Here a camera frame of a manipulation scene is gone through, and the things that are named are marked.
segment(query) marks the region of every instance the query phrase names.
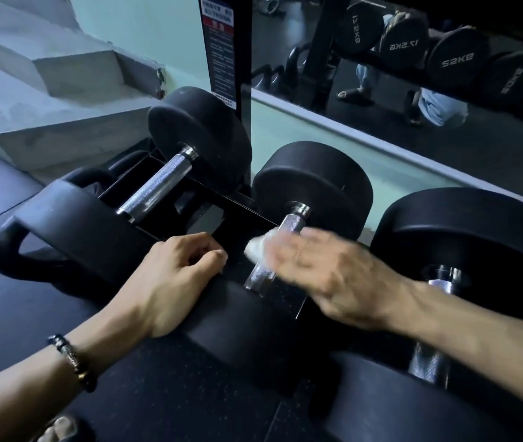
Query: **dumbbell weight plate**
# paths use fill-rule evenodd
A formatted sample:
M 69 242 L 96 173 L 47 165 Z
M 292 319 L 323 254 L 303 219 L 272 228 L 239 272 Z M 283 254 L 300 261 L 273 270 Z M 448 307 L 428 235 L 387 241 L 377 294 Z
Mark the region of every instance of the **dumbbell weight plate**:
M 380 42 L 380 57 L 389 68 L 401 70 L 419 63 L 429 44 L 424 17 L 398 12 L 388 23 Z
M 489 57 L 488 38 L 472 28 L 444 35 L 428 53 L 425 70 L 432 82 L 452 88 L 470 84 Z
M 92 194 L 63 180 L 47 185 L 18 208 L 14 218 L 117 289 L 155 243 Z
M 498 107 L 523 100 L 523 51 L 493 58 L 481 75 L 479 93 L 483 100 Z
M 251 165 L 251 143 L 234 110 L 200 88 L 178 88 L 153 107 L 149 132 L 168 160 L 185 144 L 196 150 L 190 177 L 221 194 L 235 190 Z
M 292 394 L 301 337 L 295 319 L 267 299 L 215 277 L 180 329 L 260 388 Z
M 341 442 L 512 442 L 523 438 L 448 391 L 337 352 L 312 398 L 314 420 Z
M 312 210 L 308 226 L 356 240 L 372 207 L 372 185 L 362 168 L 326 144 L 297 141 L 279 148 L 252 183 L 262 215 L 280 223 L 292 202 Z
M 474 188 L 409 194 L 385 211 L 370 251 L 416 280 L 430 265 L 460 269 L 473 288 L 461 294 L 487 308 L 523 318 L 523 301 L 506 288 L 523 286 L 523 203 Z
M 382 14 L 366 2 L 349 6 L 339 21 L 335 44 L 347 54 L 360 54 L 372 48 L 384 31 Z

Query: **forearm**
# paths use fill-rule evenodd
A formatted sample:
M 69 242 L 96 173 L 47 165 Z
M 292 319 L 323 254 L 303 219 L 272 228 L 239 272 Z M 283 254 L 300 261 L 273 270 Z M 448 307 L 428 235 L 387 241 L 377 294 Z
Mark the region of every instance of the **forearm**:
M 143 337 L 137 316 L 109 307 L 66 335 L 96 375 L 125 356 Z M 28 441 L 81 392 L 73 367 L 47 347 L 0 372 L 0 441 Z
M 393 329 L 425 342 L 523 399 L 523 321 L 416 283 Z

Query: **stairs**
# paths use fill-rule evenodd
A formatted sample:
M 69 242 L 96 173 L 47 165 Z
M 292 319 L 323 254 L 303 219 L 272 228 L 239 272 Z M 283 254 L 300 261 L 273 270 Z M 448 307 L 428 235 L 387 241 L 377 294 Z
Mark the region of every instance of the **stairs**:
M 158 68 L 0 2 L 0 157 L 44 183 L 109 159 L 148 135 Z

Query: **jeans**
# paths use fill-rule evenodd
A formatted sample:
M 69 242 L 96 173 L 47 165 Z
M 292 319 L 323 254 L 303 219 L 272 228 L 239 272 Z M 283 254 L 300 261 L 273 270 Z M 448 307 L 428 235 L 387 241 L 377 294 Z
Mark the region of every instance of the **jeans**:
M 385 27 L 392 15 L 383 16 Z M 358 65 L 356 75 L 360 88 L 372 92 L 380 81 L 380 70 L 370 66 Z M 468 117 L 468 104 L 427 88 L 422 88 L 419 96 L 419 110 L 423 117 L 434 126 L 457 127 Z

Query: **left hand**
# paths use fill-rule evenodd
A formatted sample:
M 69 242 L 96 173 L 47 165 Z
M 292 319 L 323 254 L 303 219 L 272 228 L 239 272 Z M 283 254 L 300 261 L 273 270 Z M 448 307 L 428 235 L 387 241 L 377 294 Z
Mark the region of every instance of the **left hand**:
M 107 308 L 137 312 L 147 335 L 167 335 L 225 262 L 227 253 L 208 233 L 157 242 Z

